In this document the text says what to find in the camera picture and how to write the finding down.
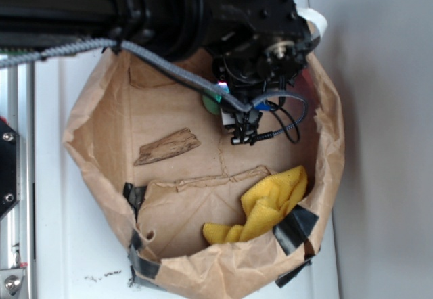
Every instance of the white surface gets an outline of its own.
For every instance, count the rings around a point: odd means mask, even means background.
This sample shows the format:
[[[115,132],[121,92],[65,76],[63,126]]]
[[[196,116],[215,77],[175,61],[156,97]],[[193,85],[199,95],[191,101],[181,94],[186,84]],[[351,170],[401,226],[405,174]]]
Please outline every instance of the white surface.
[[[433,0],[310,0],[340,92],[347,164],[334,207],[343,299],[433,296]]]
[[[298,4],[307,6],[306,0]],[[36,67],[38,298],[180,298],[128,286],[127,253],[61,145],[69,112],[98,59],[93,51]],[[121,272],[105,276],[114,271]],[[338,299],[332,223],[311,266],[283,289],[272,283],[249,298]]]

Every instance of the metal frame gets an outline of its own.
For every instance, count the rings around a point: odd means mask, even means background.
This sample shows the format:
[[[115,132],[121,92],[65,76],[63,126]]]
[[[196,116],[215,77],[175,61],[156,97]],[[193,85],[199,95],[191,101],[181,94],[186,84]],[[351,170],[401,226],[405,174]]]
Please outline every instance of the metal frame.
[[[17,199],[19,202],[0,221],[0,298],[2,299],[36,298],[33,72],[32,64],[0,72],[0,115],[7,119],[9,126],[19,136],[17,138],[19,149]]]

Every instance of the gray braided cable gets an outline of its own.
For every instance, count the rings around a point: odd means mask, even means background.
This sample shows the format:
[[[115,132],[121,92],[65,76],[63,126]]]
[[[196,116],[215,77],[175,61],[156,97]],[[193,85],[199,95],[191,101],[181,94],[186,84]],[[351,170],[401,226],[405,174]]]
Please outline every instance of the gray braided cable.
[[[172,64],[171,62],[163,59],[159,55],[156,55],[155,53],[145,49],[144,47],[141,47],[129,41],[123,41],[121,47],[135,54],[139,58],[163,69],[164,71],[170,72],[171,74],[174,74],[179,78],[183,78],[186,81],[189,81],[196,87],[220,95],[225,101],[227,101],[230,105],[232,105],[236,110],[240,112],[249,112],[252,109],[251,104],[242,103],[232,94],[229,94],[229,92],[222,89],[218,85],[212,84],[209,80],[206,80],[196,74],[193,74],[192,72],[189,72],[183,68],[176,66],[175,64]]]
[[[18,66],[20,64],[26,64],[29,62],[35,62],[38,60],[52,57],[62,57],[64,55],[71,55],[80,52],[90,51],[93,49],[99,49],[101,47],[115,47],[116,44],[116,41],[110,39],[91,39],[86,41],[79,41],[59,47],[52,47],[42,52],[25,53],[22,55],[16,55],[14,57],[8,57],[0,61],[0,69]]]
[[[26,53],[14,57],[9,57],[4,60],[0,60],[0,69],[11,67],[11,66],[17,66],[20,64],[25,64],[28,62],[44,60],[52,57],[72,55],[80,52],[90,51],[93,49],[99,49],[102,47],[116,47],[116,46],[118,46],[118,42],[111,39],[101,38],[101,39],[79,41],[67,45],[62,45],[59,47],[52,47],[50,49],[44,50],[43,52]],[[171,74],[174,74],[175,76],[185,79],[186,81],[189,81],[195,87],[199,87],[211,93],[220,95],[225,101],[227,101],[227,103],[232,105],[236,110],[240,112],[249,112],[253,107],[257,106],[258,104],[261,104],[265,100],[272,97],[289,97],[306,103],[305,100],[297,94],[293,94],[288,91],[272,91],[256,97],[255,99],[252,100],[251,103],[245,104],[242,103],[240,100],[238,100],[236,97],[234,97],[232,94],[227,92],[226,90],[220,88],[218,85],[213,84],[210,81],[196,74],[193,74],[192,72],[189,72],[183,68],[180,68],[172,64],[171,62],[163,59],[159,55],[145,49],[140,45],[137,45],[130,41],[123,41],[120,44],[120,47],[122,49],[125,49],[135,54],[136,56],[143,59],[144,61],[149,62],[161,68],[166,72],[169,72]]]

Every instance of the black metal bracket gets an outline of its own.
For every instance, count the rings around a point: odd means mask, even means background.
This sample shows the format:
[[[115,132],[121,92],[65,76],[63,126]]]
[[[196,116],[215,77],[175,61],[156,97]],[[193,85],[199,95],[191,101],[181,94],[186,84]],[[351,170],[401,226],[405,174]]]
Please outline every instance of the black metal bracket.
[[[18,202],[18,134],[0,120],[0,220]]]

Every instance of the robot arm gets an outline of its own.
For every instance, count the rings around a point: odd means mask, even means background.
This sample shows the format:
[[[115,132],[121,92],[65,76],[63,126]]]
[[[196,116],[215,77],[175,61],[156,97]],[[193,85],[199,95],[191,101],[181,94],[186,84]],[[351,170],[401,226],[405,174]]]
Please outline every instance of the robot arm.
[[[293,0],[0,0],[2,50],[42,51],[105,37],[175,61],[204,47],[216,81],[246,104],[292,85],[319,31],[310,32]],[[233,144],[266,139],[258,137],[259,109],[220,105]]]

